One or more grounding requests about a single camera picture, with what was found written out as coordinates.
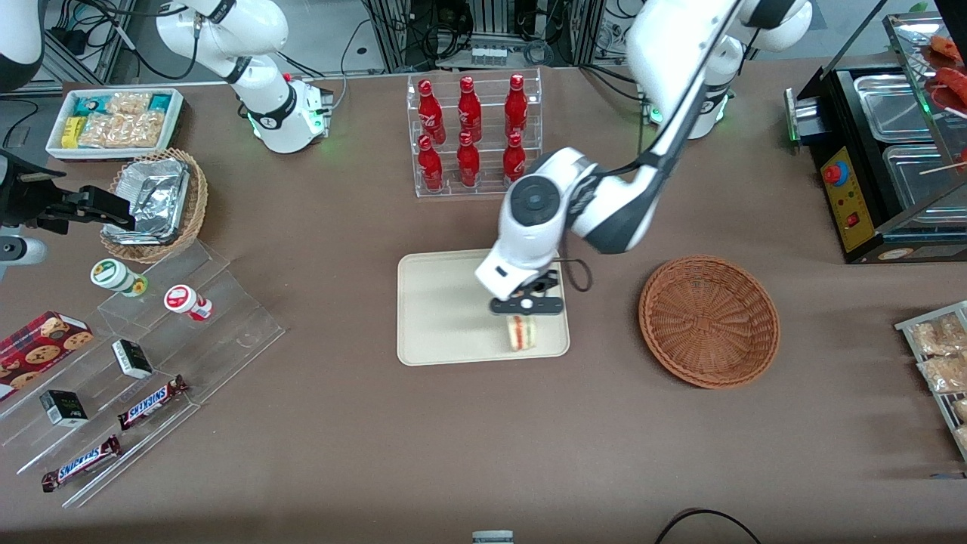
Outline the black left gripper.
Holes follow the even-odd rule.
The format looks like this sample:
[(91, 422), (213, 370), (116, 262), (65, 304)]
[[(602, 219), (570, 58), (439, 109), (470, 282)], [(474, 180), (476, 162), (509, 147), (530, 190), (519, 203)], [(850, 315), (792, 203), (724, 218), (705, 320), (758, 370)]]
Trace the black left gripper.
[(537, 314), (562, 314), (565, 302), (562, 297), (551, 296), (550, 290), (560, 285), (560, 272), (548, 270), (535, 281), (519, 286), (506, 299), (490, 300), (490, 312), (504, 316), (536, 316)]

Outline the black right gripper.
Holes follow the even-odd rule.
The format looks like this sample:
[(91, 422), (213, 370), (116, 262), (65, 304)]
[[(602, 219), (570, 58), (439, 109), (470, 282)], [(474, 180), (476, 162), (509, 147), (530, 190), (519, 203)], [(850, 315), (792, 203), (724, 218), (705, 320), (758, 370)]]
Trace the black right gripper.
[(42, 168), (7, 151), (1, 155), (3, 226), (30, 226), (55, 234), (68, 234), (71, 220), (96, 221), (121, 230), (136, 228), (130, 201), (95, 186), (84, 186), (75, 193), (63, 190), (53, 180), (65, 172)]

